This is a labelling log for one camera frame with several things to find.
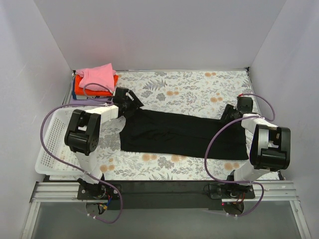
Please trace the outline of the black t shirt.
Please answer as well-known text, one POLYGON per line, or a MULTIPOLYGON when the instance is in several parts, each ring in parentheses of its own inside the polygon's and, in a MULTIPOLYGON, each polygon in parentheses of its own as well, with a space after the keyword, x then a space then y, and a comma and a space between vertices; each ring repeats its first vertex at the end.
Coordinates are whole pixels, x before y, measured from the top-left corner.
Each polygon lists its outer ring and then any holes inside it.
POLYGON ((245 129, 240 122, 226 128, 219 119, 138 109, 120 132, 121 150, 211 158, 247 160, 245 129))

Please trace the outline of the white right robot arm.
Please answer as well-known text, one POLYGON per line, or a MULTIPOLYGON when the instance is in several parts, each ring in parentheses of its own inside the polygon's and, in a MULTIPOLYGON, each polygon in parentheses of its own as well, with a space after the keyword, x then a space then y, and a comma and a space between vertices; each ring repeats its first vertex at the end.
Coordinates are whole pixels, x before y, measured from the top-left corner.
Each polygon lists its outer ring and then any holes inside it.
POLYGON ((237 198, 253 190, 251 184, 269 172, 285 170, 290 164, 291 130, 262 117, 244 119, 241 126, 253 134, 249 161, 227 176, 217 193, 237 198))

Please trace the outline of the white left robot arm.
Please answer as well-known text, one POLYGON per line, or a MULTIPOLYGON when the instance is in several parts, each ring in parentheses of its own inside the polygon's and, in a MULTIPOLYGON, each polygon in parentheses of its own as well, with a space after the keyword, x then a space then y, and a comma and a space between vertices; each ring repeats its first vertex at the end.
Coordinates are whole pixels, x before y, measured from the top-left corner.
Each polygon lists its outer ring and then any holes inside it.
POLYGON ((93 198, 101 199, 106 194, 105 185, 98 181, 103 177, 103 173, 98 166, 96 151, 102 124, 121 116, 130 117, 143 106, 133 91, 117 87, 111 106, 90 110, 75 109, 72 112, 64 142, 75 154, 81 169, 94 176, 84 180, 78 179, 80 185, 93 198))

